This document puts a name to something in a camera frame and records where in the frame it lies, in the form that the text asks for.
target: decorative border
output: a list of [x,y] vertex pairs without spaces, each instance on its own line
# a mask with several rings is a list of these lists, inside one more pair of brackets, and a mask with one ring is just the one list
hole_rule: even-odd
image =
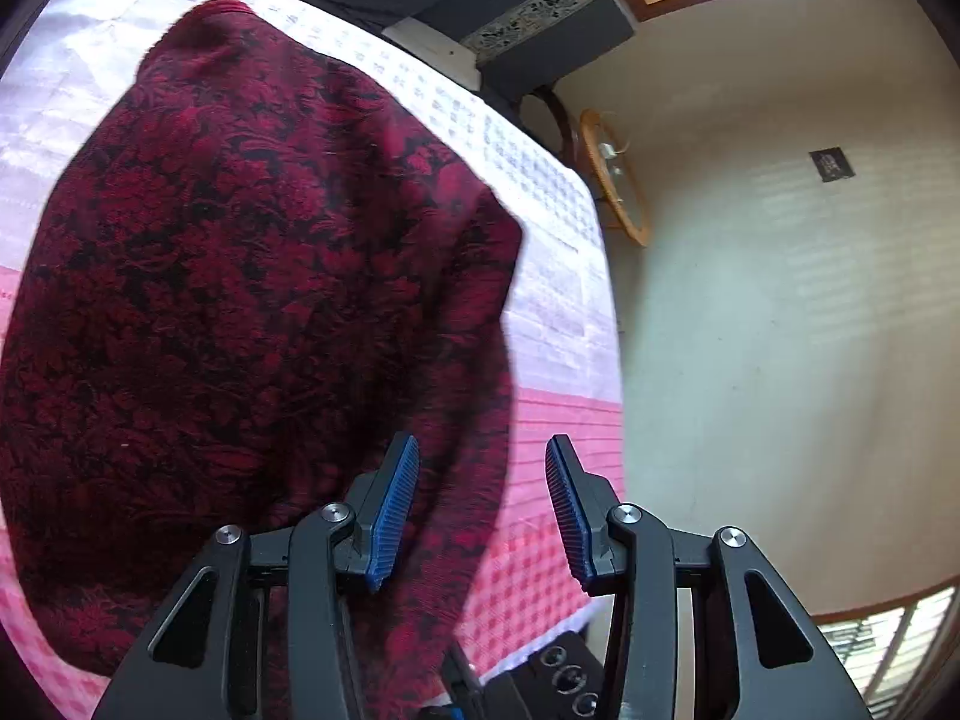
[[477,66],[572,16],[594,0],[527,0],[460,41],[477,56]]

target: red damask fabric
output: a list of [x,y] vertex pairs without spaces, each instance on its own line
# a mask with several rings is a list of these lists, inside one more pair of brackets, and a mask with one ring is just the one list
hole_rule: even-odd
[[519,247],[360,71],[238,1],[187,14],[51,194],[0,365],[0,499],[56,652],[112,673],[216,528],[297,522],[408,430],[397,571],[354,608],[368,714],[408,714],[500,504]]

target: pink checkered tablecloth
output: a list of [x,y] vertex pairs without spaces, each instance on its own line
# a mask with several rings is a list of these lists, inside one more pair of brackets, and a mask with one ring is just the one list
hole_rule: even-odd
[[[0,341],[51,187],[144,53],[201,1],[51,0],[0,79]],[[299,1],[242,1],[295,40],[372,76],[523,225],[504,312],[516,387],[508,486],[458,628],[488,678],[582,627],[593,609],[566,565],[544,479],[546,440],[570,435],[584,467],[623,495],[616,320],[592,198],[574,172],[479,98],[396,47]],[[45,641],[18,583],[2,512],[0,624],[65,720],[88,720],[108,680],[61,661]]]

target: black sticker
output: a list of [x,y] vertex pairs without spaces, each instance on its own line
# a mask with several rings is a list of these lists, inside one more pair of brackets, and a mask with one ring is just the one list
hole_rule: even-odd
[[822,148],[820,151],[810,151],[810,158],[813,160],[813,164],[817,166],[824,183],[836,181],[838,178],[853,178],[856,175],[840,146]]

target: metal screw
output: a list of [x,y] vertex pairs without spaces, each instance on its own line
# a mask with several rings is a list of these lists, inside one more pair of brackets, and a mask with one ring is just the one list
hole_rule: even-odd
[[728,547],[742,547],[747,543],[747,533],[741,531],[740,528],[723,528],[720,531],[720,541],[726,544]]
[[327,522],[343,522],[350,516],[350,507],[344,503],[328,503],[320,509],[320,516]]
[[600,697],[596,693],[582,693],[573,702],[573,713],[578,717],[593,717],[599,703]]
[[578,693],[587,684],[587,672],[577,664],[570,664],[555,671],[550,681],[560,695],[568,696],[571,693]]
[[613,509],[613,519],[622,522],[624,525],[640,522],[640,517],[643,517],[643,512],[632,503],[621,503]]
[[541,652],[541,663],[550,668],[562,666],[566,662],[566,650],[558,644],[547,647]]
[[243,531],[239,525],[224,525],[217,531],[217,543],[232,544],[234,541],[239,541],[240,536],[243,536]]

